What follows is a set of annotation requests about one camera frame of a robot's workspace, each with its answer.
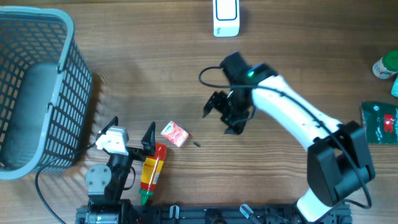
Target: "plastic basket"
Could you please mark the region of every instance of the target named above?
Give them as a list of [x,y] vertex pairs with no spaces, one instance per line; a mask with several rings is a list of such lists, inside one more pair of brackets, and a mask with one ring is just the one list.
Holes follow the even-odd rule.
[[[93,78],[58,9],[0,7],[0,179],[78,149]],[[61,172],[75,156],[46,167]]]

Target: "wooden surface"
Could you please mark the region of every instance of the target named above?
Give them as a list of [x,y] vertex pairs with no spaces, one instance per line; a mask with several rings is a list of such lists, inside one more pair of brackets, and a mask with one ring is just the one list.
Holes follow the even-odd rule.
[[[75,39],[93,71],[86,136],[117,115],[119,125],[128,128],[129,145],[139,146],[150,122],[156,121],[157,141],[166,143],[169,153],[152,197],[155,204],[293,203],[307,190],[304,150],[268,115],[258,113],[240,136],[224,135],[225,125],[215,111],[201,119],[215,90],[200,85],[198,73],[236,50],[253,65],[272,65],[304,98],[342,122],[360,122],[362,101],[397,102],[390,95],[393,80],[379,80],[371,72],[383,54],[398,49],[395,0],[241,1],[240,33],[223,39],[212,34],[211,1],[40,7],[60,8],[72,16]],[[220,72],[205,78],[225,83]],[[192,135],[181,149],[160,135],[170,120]],[[353,207],[354,222],[396,223],[398,149],[372,145],[371,154],[377,176],[368,187],[374,206]],[[93,149],[66,172],[42,175],[44,197],[67,223],[74,223],[76,208],[88,201],[86,171],[107,160]],[[135,205],[141,166],[134,163],[136,184],[123,194]],[[36,194],[34,174],[1,181],[0,196],[0,223],[56,223]],[[364,202],[362,191],[351,198]]]

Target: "dark green packet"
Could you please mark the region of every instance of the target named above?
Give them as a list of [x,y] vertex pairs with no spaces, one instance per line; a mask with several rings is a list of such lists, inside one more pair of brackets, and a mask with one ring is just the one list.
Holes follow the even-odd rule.
[[398,106],[364,102],[361,107],[368,143],[398,144]]

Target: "pink eraser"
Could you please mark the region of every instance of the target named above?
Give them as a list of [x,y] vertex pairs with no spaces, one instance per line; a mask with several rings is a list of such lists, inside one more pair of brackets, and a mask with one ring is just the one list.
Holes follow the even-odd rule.
[[170,121],[166,125],[161,135],[163,135],[177,147],[181,147],[189,137],[188,132],[180,126],[176,125],[173,121]]

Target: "green cap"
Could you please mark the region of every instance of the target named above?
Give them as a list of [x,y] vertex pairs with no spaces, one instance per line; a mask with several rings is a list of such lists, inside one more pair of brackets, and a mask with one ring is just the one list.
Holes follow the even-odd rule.
[[142,189],[139,190],[139,193],[141,194],[141,205],[145,205],[147,203],[149,196],[152,196],[154,194],[154,192]]
[[383,65],[386,69],[398,72],[398,50],[391,50],[383,57]]

